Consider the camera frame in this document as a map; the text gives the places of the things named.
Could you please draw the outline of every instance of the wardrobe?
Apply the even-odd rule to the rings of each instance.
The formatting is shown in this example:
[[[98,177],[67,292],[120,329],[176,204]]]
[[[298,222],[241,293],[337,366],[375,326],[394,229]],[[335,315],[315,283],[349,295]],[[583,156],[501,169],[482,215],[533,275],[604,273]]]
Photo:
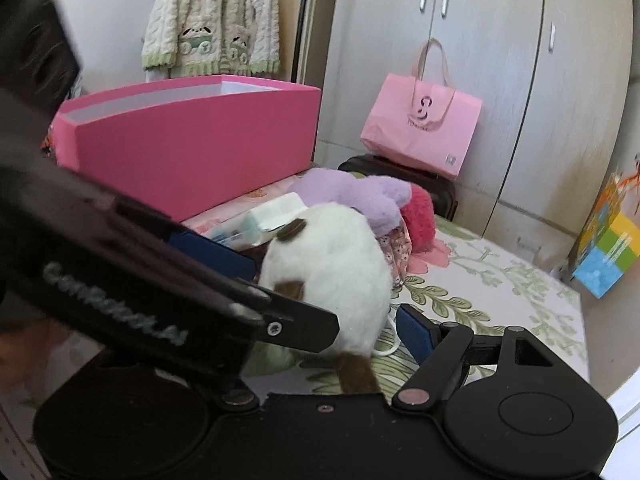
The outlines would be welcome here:
[[[408,75],[429,37],[452,86],[483,100],[454,221],[540,266],[564,258],[620,126],[632,0],[337,0],[316,162],[365,151],[387,73]],[[424,78],[441,62],[430,53]]]

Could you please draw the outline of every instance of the purple plush toy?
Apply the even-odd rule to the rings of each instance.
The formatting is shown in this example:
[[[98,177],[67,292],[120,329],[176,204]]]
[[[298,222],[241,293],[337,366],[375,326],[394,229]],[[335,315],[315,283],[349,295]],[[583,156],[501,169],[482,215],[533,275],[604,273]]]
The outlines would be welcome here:
[[[307,207],[337,202],[360,211],[376,235],[381,237],[400,225],[400,208],[411,200],[411,185],[390,176],[356,178],[351,173],[313,168],[295,182],[289,192],[297,193]]]

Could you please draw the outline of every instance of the blue gripper pad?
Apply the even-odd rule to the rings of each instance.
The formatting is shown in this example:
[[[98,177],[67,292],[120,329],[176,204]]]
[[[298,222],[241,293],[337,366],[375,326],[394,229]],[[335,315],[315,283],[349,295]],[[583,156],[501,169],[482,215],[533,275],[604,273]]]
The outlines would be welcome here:
[[[174,249],[232,280],[241,278],[250,282],[256,275],[257,267],[251,258],[242,256],[194,231],[173,234],[168,243]]]
[[[415,362],[419,365],[429,357],[438,344],[437,340],[433,340],[434,335],[430,332],[430,329],[415,319],[402,304],[398,306],[396,311],[396,330],[398,330],[400,341],[404,343],[404,346],[406,346]]]

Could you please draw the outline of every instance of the black suitcase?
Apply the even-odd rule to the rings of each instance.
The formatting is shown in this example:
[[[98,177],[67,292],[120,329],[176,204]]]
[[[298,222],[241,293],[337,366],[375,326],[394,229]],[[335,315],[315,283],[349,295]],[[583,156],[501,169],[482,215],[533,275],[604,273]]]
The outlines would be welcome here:
[[[453,215],[456,214],[458,207],[456,188],[452,181],[438,174],[406,168],[377,155],[352,156],[343,162],[338,169],[356,171],[364,175],[388,175],[413,182],[429,192],[436,215],[453,220]]]

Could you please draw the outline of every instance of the white plush toy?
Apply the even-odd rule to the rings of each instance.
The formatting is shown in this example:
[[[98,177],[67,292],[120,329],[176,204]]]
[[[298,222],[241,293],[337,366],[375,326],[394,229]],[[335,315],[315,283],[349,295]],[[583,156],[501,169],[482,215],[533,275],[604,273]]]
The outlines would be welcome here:
[[[399,342],[389,352],[374,351],[392,279],[363,215],[336,203],[301,213],[271,241],[260,285],[334,312],[340,333],[321,355],[334,360],[345,393],[379,391],[370,358],[391,353]]]

